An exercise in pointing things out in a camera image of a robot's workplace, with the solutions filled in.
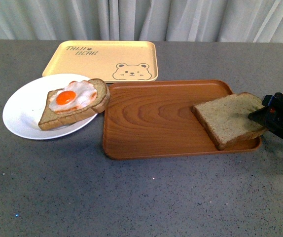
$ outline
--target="curtain fold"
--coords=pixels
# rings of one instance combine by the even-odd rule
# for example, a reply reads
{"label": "curtain fold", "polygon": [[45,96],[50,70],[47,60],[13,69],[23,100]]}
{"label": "curtain fold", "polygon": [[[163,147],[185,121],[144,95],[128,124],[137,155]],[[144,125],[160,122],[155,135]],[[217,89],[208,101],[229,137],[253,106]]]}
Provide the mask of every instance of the curtain fold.
{"label": "curtain fold", "polygon": [[0,0],[0,39],[283,42],[283,0]]}

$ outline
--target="speckled countertop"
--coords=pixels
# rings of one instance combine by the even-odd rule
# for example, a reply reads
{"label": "speckled countertop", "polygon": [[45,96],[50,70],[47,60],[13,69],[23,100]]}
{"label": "speckled countertop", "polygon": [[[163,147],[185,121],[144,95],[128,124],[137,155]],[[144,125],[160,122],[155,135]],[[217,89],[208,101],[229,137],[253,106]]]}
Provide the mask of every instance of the speckled countertop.
{"label": "speckled countertop", "polygon": [[[0,40],[0,237],[283,236],[283,140],[272,133],[252,153],[115,161],[102,149],[103,114],[53,140],[8,131],[4,105],[60,43]],[[283,93],[283,44],[155,45],[158,80]]]}

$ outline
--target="bread slice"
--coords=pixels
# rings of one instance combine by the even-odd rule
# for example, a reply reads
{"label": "bread slice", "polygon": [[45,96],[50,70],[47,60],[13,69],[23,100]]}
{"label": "bread slice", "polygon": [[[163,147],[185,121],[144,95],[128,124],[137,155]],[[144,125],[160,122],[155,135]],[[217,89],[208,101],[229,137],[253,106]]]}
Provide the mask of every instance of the bread slice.
{"label": "bread slice", "polygon": [[90,83],[93,84],[97,90],[97,98],[88,106],[66,114],[56,114],[48,107],[50,102],[49,98],[58,90],[52,90],[47,93],[46,105],[38,126],[42,130],[50,130],[60,127],[62,125],[71,124],[89,118],[95,114],[103,112],[109,102],[110,92],[106,83],[101,79],[91,79]]}
{"label": "bread slice", "polygon": [[262,101],[247,92],[232,94],[192,106],[192,112],[207,131],[218,150],[236,142],[262,135],[267,129],[248,119],[251,112],[263,108]]}

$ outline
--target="cartoon bear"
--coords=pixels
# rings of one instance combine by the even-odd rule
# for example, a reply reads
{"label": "cartoon bear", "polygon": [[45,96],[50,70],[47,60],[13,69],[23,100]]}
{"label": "cartoon bear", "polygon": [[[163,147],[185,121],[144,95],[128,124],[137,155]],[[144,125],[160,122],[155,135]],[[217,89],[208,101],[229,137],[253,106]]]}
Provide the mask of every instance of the cartoon bear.
{"label": "cartoon bear", "polygon": [[116,80],[149,80],[151,78],[151,73],[148,71],[149,65],[146,63],[138,65],[119,63],[116,67],[117,70],[113,73]]}

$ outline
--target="brown tray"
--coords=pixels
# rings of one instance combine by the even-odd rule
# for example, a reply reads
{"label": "brown tray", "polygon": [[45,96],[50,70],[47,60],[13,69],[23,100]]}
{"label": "brown tray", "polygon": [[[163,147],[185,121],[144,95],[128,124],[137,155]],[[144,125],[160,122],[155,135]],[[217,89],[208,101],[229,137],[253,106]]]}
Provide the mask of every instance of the brown tray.
{"label": "brown tray", "polygon": [[103,148],[111,159],[209,155],[254,151],[261,138],[219,151],[191,106],[232,94],[220,80],[118,83],[109,87]]}
{"label": "brown tray", "polygon": [[153,81],[158,77],[156,48],[148,41],[65,41],[42,75],[60,73],[100,78],[106,83]]}

